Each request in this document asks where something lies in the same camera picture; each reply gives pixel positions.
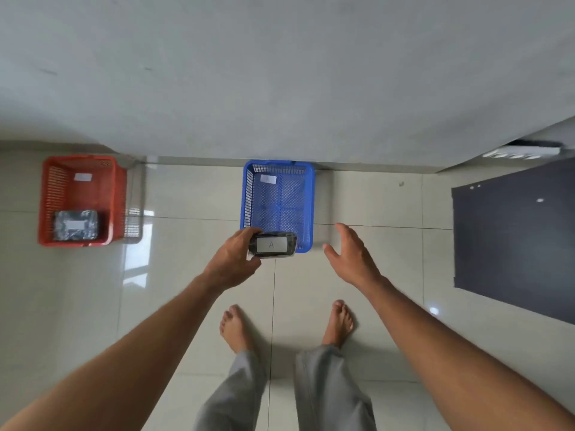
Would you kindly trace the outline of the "grey trousers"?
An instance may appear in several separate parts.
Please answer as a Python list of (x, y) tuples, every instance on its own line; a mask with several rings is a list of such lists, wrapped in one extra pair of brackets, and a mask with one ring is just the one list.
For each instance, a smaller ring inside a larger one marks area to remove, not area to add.
[[(377, 431), (371, 400), (335, 346), (298, 353), (293, 377), (300, 431)], [(255, 352), (237, 353), (228, 376), (200, 408), (193, 431), (255, 431), (266, 385)]]

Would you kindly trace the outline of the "person's right hand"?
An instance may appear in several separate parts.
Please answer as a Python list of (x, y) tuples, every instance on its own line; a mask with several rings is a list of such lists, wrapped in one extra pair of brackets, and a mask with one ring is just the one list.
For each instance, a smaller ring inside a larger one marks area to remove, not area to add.
[(336, 223), (341, 238), (341, 268), (334, 270), (345, 282), (353, 285), (362, 294), (369, 294), (379, 286), (382, 276), (367, 247), (356, 231), (346, 224)]

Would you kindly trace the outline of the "person's left hand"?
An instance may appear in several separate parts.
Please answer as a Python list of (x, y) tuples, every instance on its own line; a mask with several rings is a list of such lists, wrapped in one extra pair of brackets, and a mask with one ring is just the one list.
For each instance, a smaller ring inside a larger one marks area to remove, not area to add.
[(245, 262), (254, 257), (248, 258), (250, 238), (261, 232), (261, 229), (248, 227), (236, 231), (226, 239), (201, 274), (211, 289), (223, 292), (240, 285), (255, 274), (245, 270)]

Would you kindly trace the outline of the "person's right foot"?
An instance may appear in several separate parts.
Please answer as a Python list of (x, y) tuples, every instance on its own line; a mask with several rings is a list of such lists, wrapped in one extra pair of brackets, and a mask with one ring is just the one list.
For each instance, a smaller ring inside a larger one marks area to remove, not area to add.
[(355, 329), (355, 317), (345, 301), (338, 299), (332, 304), (329, 321), (321, 341), (322, 346), (341, 349)]

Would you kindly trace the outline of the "black packet with white label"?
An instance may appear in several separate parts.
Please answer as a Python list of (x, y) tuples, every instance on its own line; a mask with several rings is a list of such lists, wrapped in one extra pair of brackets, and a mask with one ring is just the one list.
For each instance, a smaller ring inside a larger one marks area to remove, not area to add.
[(291, 257), (296, 249), (297, 235), (291, 231), (256, 233), (248, 244), (248, 253), (260, 259)]

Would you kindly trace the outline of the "person's left foot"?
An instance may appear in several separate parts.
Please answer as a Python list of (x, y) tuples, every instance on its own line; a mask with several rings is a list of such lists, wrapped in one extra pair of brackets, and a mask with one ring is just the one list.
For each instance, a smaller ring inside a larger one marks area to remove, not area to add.
[(255, 352), (255, 344), (247, 323), (244, 321), (244, 314), (237, 305), (231, 305), (224, 311), (219, 333), (234, 354), (242, 352)]

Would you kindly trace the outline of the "grey packet with white label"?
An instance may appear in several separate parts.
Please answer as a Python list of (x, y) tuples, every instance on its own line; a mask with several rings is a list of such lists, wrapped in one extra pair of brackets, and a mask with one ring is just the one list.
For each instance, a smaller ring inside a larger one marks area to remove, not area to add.
[(92, 241), (99, 235), (97, 210), (59, 210), (54, 214), (55, 241)]

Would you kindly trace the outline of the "red plastic basket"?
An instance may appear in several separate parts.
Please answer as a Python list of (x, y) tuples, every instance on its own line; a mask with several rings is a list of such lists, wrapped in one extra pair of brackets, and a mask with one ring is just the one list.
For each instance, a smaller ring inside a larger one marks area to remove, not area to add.
[[(112, 156), (50, 156), (42, 163), (37, 240), (42, 246), (98, 247), (124, 238), (127, 170)], [(94, 210), (98, 235), (88, 241), (57, 241), (59, 211)]]

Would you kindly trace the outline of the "blue plastic basket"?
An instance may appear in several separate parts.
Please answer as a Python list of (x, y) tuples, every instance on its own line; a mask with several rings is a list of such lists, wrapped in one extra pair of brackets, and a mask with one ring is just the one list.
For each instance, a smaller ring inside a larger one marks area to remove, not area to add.
[(296, 253), (313, 245), (315, 169), (311, 163), (249, 160), (243, 167), (240, 226), (293, 232)]

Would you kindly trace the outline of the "dark grey floor mat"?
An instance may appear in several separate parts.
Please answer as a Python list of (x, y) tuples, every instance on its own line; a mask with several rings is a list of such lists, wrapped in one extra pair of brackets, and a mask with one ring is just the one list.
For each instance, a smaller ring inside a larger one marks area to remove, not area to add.
[(575, 325), (575, 158), (451, 197), (455, 287)]

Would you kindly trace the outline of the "person's foot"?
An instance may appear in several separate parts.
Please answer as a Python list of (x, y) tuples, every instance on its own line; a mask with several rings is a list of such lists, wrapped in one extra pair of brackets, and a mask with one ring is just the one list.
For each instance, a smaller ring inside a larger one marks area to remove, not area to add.
[(329, 321), (321, 341), (322, 346), (341, 349), (355, 329), (355, 317), (345, 301), (338, 299), (332, 304)]
[(237, 305), (231, 305), (224, 311), (219, 333), (234, 354), (242, 352), (255, 352), (255, 344), (247, 323), (244, 321), (244, 314)]

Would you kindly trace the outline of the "person's left forearm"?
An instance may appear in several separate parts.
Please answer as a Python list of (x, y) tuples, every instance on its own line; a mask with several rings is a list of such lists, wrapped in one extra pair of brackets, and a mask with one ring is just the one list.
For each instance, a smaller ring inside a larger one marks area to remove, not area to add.
[(197, 276), (0, 431), (141, 431), (207, 313), (230, 287), (222, 276)]

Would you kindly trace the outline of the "person's right forearm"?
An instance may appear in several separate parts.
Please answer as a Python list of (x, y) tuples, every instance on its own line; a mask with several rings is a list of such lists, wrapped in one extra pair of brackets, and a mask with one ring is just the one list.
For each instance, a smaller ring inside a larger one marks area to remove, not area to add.
[(453, 431), (575, 431), (575, 415), (382, 276), (354, 283)]

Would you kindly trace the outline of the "white power strip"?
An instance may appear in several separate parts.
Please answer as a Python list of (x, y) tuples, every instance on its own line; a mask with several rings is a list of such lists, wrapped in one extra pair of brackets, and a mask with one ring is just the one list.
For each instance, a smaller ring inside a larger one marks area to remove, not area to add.
[(557, 146), (505, 145), (484, 153), (481, 157), (485, 159), (538, 160), (559, 156), (561, 151), (562, 148)]

